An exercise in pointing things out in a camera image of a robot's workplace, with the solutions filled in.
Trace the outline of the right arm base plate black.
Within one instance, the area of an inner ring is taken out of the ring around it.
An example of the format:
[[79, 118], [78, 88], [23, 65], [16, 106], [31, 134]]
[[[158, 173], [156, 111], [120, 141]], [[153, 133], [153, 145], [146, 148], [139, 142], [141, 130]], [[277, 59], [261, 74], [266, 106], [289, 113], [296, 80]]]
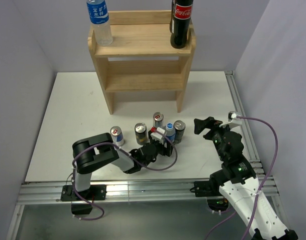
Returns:
[[194, 181], [193, 187], [189, 190], [198, 197], [218, 197], [220, 196], [219, 186], [212, 180]]

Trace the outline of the small water bottle blue cap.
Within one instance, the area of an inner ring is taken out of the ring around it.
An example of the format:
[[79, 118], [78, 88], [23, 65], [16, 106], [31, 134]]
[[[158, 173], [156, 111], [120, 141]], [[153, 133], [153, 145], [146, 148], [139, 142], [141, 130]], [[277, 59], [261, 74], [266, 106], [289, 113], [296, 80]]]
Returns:
[[169, 122], [165, 126], [165, 136], [173, 143], [175, 141], [176, 130], [174, 125]]

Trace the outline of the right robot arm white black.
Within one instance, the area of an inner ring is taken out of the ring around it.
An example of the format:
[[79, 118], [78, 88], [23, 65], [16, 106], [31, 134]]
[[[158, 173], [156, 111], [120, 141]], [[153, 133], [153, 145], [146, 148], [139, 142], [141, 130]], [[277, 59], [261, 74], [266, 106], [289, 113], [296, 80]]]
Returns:
[[242, 136], [232, 131], [242, 124], [243, 116], [236, 112], [228, 114], [228, 122], [208, 117], [194, 119], [194, 133], [212, 141], [221, 160], [221, 170], [210, 175], [205, 186], [195, 183], [205, 196], [222, 195], [232, 205], [246, 225], [244, 235], [254, 240], [297, 240], [294, 230], [279, 219], [262, 191], [264, 182], [259, 181], [254, 168], [243, 155]]

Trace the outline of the water bottle blue label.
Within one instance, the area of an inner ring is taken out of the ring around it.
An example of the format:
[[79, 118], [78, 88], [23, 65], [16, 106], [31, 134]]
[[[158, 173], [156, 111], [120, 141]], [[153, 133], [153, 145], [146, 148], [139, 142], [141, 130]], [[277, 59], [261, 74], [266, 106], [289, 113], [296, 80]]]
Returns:
[[96, 43], [100, 46], [108, 46], [113, 42], [109, 12], [105, 0], [86, 1], [89, 19], [92, 24]]

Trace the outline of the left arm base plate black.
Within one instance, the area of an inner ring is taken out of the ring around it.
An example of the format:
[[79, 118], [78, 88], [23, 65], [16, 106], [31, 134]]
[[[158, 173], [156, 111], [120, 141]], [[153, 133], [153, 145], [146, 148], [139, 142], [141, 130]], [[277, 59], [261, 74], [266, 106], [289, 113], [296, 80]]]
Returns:
[[[106, 198], [107, 186], [105, 184], [91, 185], [89, 189], [79, 192], [79, 194], [88, 201], [103, 201]], [[72, 185], [64, 185], [60, 200], [62, 202], [80, 201], [75, 194]]]

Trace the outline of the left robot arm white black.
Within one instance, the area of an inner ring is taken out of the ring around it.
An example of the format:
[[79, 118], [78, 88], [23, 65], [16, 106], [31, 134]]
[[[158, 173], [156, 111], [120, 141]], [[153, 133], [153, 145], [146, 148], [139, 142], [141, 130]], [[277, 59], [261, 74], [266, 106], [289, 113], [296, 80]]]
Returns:
[[176, 152], [175, 144], [164, 133], [155, 131], [150, 134], [149, 142], [140, 148], [127, 152], [114, 143], [109, 133], [102, 133], [76, 141], [72, 145], [73, 174], [72, 194], [84, 200], [91, 193], [92, 173], [109, 164], [118, 167], [125, 174], [134, 174], [142, 168], [151, 171], [164, 171], [175, 165], [175, 161], [165, 168], [151, 168], [159, 155], [170, 157]]

